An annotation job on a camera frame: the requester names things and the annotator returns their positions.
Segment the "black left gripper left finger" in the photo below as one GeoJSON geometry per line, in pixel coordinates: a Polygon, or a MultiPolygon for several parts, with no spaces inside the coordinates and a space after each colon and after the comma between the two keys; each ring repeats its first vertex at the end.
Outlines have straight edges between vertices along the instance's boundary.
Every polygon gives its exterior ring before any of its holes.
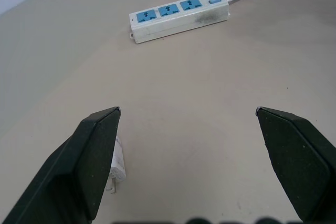
{"type": "Polygon", "coordinates": [[[91,224],[113,157],[118,106],[83,119],[43,163],[2,224],[91,224]]]}

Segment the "white blue power strip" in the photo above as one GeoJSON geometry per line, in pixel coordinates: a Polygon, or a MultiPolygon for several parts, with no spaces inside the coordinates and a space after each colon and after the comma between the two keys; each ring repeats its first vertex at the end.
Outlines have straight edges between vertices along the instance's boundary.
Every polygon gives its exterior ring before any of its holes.
{"type": "Polygon", "coordinates": [[[136,44],[228,20],[228,0],[179,0],[130,13],[136,44]]]}

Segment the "white plug adapter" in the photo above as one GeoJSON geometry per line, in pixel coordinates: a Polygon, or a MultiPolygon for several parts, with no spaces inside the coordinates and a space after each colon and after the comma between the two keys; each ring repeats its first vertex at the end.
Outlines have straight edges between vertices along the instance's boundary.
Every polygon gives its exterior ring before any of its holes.
{"type": "Polygon", "coordinates": [[[125,179],[126,179],[126,171],[124,165],[123,149],[121,141],[117,136],[105,190],[112,194],[116,193],[117,183],[120,183],[125,179]]]}

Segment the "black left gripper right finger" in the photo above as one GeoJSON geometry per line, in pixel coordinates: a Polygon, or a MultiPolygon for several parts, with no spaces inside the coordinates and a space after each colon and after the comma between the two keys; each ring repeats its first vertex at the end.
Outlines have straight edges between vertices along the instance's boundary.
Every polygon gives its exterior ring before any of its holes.
{"type": "Polygon", "coordinates": [[[307,119],[266,107],[256,110],[273,170],[298,217],[336,224],[336,147],[307,119]]]}

